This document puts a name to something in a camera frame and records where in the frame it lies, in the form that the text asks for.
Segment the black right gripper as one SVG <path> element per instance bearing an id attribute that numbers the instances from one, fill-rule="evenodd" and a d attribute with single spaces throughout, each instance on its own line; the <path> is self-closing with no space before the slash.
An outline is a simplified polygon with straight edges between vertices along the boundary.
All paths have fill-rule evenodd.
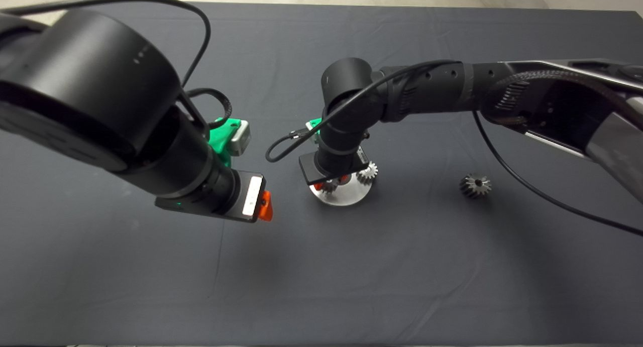
<path id="1" fill-rule="evenodd" d="M 326 181 L 337 179 L 338 184 L 347 184 L 352 173 L 367 169 L 370 159 L 362 148 L 358 147 L 353 153 L 338 155 L 319 148 L 314 153 L 299 157 L 299 166 L 307 185 L 312 185 L 317 191 L 326 188 Z"/>

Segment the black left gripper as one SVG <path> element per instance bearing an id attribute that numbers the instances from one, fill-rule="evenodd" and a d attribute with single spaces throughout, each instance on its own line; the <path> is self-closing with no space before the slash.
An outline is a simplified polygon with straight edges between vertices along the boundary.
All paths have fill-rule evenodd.
<path id="1" fill-rule="evenodd" d="M 273 219 L 271 193 L 266 190 L 264 176 L 238 170 L 211 172 L 195 190 L 177 198 L 158 197 L 155 206 L 173 212 L 248 223 L 257 219 L 266 222 Z"/>

